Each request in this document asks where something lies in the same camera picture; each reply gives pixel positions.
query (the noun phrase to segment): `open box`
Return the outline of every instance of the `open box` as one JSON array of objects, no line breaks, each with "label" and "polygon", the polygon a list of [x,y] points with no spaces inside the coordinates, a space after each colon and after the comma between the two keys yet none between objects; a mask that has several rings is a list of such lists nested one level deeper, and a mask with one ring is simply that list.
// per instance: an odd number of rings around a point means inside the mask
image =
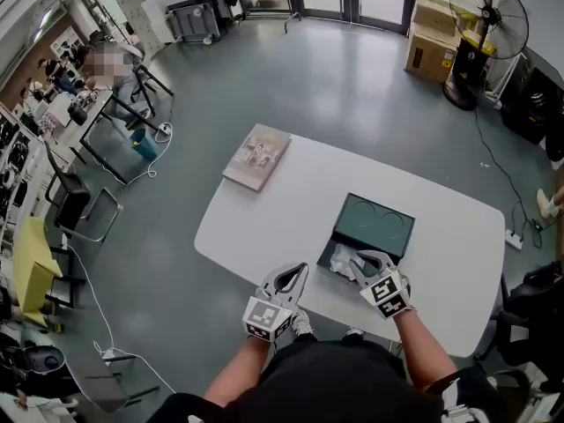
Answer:
[{"label": "open box", "polygon": [[349,193],[317,264],[330,269],[338,244],[355,250],[379,250],[398,264],[405,255],[414,224],[415,218],[411,216]]}]

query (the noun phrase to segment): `black chair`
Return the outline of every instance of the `black chair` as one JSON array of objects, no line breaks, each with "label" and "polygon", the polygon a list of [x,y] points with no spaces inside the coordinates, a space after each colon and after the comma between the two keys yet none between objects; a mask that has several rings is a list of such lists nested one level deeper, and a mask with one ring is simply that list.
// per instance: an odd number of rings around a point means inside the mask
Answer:
[{"label": "black chair", "polygon": [[[53,158],[53,154],[51,153],[51,149],[49,148],[48,143],[45,143],[45,148],[47,149],[49,162],[55,170],[55,174],[53,175],[53,178],[51,179],[51,182],[47,187],[47,191],[45,192],[45,198],[51,204],[57,207],[55,226],[60,227],[63,232],[69,235],[69,237],[75,235],[78,238],[92,242],[104,241],[108,236],[108,232],[112,228],[115,219],[122,211],[122,205],[117,201],[112,193],[108,191],[108,189],[102,188],[94,198],[92,204],[90,205],[90,208],[83,215],[82,212],[90,202],[90,191],[76,174],[64,173],[61,170],[61,168],[56,164],[55,159]],[[53,187],[56,179],[59,179],[64,189],[63,198],[58,203],[51,200],[49,196],[51,188]],[[96,204],[98,203],[98,200],[100,199],[102,193],[108,195],[108,197],[115,202],[115,211],[112,215],[111,220],[109,221],[108,227],[106,228],[106,230],[104,230],[104,233],[99,238],[90,238],[89,236],[76,232],[75,228],[78,222],[81,219],[88,219],[88,217],[92,213],[94,206],[96,206]]]},{"label": "black chair", "polygon": [[[501,277],[503,308],[496,320],[495,335],[486,351],[474,357],[481,362],[497,348],[503,360],[516,367],[532,362],[546,376],[541,384],[544,392],[560,392],[564,388],[564,278],[561,261],[525,275],[523,283],[508,293]],[[529,330],[526,339],[511,341],[512,328]]]}]

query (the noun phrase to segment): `book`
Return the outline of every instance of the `book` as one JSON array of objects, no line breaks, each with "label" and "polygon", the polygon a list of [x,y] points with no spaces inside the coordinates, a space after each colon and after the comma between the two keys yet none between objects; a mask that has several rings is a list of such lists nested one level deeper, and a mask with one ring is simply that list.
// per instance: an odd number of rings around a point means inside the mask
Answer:
[{"label": "book", "polygon": [[289,133],[258,123],[223,171],[223,176],[259,192],[290,144]]}]

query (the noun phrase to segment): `blue bin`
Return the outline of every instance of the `blue bin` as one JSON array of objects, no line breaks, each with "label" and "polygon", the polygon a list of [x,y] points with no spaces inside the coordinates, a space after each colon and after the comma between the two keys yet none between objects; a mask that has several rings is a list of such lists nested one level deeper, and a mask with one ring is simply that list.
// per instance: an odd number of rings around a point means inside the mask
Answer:
[{"label": "blue bin", "polygon": [[155,160],[159,155],[157,154],[157,145],[147,136],[145,129],[137,129],[130,136],[131,145],[133,150],[140,155],[143,155],[149,161]]}]

